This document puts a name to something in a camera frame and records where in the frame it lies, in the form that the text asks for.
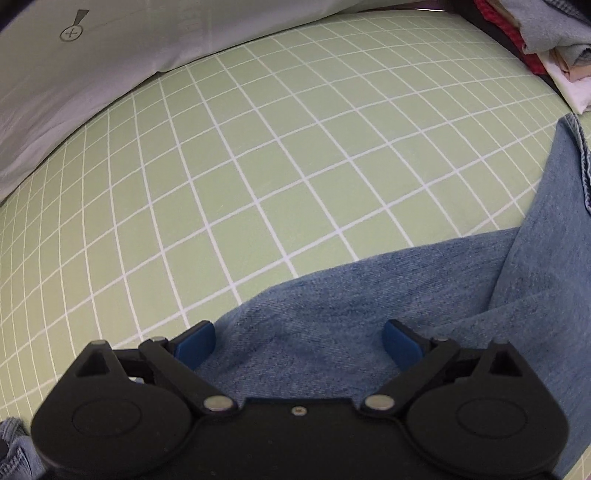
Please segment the beige folded garment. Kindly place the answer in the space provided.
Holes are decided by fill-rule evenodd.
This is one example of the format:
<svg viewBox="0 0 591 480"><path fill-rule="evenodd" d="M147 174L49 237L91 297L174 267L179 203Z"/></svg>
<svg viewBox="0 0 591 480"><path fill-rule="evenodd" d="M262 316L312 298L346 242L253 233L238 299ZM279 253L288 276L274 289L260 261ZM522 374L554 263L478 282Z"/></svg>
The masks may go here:
<svg viewBox="0 0 591 480"><path fill-rule="evenodd" d="M590 45L558 46L551 50L551 57L570 82L590 76Z"/></svg>

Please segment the blue denim jeans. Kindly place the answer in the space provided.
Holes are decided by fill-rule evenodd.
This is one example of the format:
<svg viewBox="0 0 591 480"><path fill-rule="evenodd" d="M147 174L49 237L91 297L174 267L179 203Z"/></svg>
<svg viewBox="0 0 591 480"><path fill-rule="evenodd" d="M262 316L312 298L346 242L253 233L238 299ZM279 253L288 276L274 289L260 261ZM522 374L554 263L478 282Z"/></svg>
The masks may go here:
<svg viewBox="0 0 591 480"><path fill-rule="evenodd" d="M460 353L392 416L398 320ZM202 415L138 347L89 343L30 427L1 425L5 479L559 479L590 443L590 150L561 118L521 226L378 255L267 289L215 322Z"/></svg>

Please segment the white carrot print sheet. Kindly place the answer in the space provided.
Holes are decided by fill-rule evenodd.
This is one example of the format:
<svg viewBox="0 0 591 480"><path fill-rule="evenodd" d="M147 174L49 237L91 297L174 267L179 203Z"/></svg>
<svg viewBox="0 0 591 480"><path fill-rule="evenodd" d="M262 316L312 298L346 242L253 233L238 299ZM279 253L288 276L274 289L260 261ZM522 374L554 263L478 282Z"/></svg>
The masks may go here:
<svg viewBox="0 0 591 480"><path fill-rule="evenodd" d="M231 69L245 44L404 1L4 1L1 198L79 127L158 74Z"/></svg>

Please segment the grey-blue folded garment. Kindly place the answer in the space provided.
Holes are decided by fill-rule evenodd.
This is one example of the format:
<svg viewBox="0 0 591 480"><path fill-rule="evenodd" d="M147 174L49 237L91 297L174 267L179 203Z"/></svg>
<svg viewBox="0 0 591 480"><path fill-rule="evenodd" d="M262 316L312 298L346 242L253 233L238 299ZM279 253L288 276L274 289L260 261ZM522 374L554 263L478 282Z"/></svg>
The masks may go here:
<svg viewBox="0 0 591 480"><path fill-rule="evenodd" d="M590 16L576 1L500 1L519 25L526 53L565 51L572 62L590 49Z"/></svg>

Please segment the green grid table mat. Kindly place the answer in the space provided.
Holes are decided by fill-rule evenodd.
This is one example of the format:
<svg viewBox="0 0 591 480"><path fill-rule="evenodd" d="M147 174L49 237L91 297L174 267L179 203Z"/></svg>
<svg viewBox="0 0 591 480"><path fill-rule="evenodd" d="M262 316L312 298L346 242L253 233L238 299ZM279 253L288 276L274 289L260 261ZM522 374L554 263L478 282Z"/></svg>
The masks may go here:
<svg viewBox="0 0 591 480"><path fill-rule="evenodd" d="M1 415L281 283L518 227L559 91L464 18L334 16L158 74L1 204Z"/></svg>

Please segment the white folded garment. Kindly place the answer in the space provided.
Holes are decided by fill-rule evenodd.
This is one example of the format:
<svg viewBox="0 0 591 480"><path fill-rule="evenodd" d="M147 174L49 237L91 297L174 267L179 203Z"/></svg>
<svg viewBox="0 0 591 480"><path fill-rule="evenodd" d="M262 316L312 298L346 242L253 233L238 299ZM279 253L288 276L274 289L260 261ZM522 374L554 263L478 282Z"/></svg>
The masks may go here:
<svg viewBox="0 0 591 480"><path fill-rule="evenodd" d="M564 71L562 62L557 62L555 54L543 52L538 57L571 110L577 115L589 112L590 66Z"/></svg>

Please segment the red folded garment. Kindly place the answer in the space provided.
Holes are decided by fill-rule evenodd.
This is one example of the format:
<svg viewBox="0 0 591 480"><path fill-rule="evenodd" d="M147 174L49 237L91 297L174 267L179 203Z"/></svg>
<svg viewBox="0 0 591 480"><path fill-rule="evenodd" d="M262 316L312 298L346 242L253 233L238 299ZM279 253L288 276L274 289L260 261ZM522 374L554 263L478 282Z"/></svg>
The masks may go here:
<svg viewBox="0 0 591 480"><path fill-rule="evenodd" d="M475 6L487 22L500 29L504 37L509 41L509 45L516 51L516 56L523 61L533 74L542 76L547 73L536 54L527 54L524 51L525 41L517 26L517 21L498 1L476 0Z"/></svg>

